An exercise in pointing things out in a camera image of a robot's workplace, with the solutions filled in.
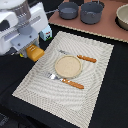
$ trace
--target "cooking pot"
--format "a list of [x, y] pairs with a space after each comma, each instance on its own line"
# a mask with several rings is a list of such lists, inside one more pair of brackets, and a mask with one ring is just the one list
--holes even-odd
[[100, 21], [103, 6], [95, 2], [87, 2], [81, 6], [80, 19], [87, 24], [95, 24]]
[[116, 15], [120, 26], [125, 30], [128, 30], [128, 4], [119, 7]]
[[59, 11], [59, 16], [63, 19], [70, 20], [78, 16], [79, 7], [74, 2], [64, 2], [58, 6], [58, 9], [54, 11], [46, 12], [46, 14]]

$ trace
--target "wooden handle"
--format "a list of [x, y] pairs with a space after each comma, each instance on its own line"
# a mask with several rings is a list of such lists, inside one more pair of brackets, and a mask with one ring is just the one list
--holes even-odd
[[83, 85], [78, 84], [78, 83], [75, 83], [75, 82], [72, 82], [72, 81], [67, 80], [67, 79], [63, 79], [62, 82], [66, 83], [66, 84], [69, 84], [71, 86], [74, 86], [76, 88], [79, 88], [79, 89], [84, 89], [84, 86]]
[[96, 59], [89, 58], [89, 57], [86, 57], [86, 56], [77, 55], [77, 57], [78, 57], [79, 59], [87, 60], [87, 61], [90, 61], [90, 62], [93, 62], [93, 63], [96, 62]]

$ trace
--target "black table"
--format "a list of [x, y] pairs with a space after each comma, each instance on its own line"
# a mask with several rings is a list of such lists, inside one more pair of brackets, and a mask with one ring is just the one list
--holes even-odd
[[[64, 31], [114, 45], [89, 128], [127, 128], [128, 44], [55, 25], [50, 26], [53, 38], [59, 31]], [[40, 39], [41, 48], [45, 50], [51, 40], [43, 41]], [[34, 64], [30, 59], [21, 58], [19, 55], [0, 57], [0, 105], [32, 117], [51, 128], [77, 128], [49, 112], [12, 96]]]

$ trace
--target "white robot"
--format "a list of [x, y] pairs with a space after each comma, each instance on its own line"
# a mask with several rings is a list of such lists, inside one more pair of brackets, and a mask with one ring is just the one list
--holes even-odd
[[0, 0], [0, 56], [20, 54], [33, 42], [39, 47], [38, 33], [48, 26], [43, 4], [29, 7], [27, 0]]

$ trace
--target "plate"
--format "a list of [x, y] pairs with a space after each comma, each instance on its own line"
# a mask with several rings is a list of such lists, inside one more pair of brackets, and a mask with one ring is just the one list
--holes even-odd
[[63, 78], [74, 78], [81, 73], [82, 64], [79, 58], [65, 55], [56, 61], [55, 70]]

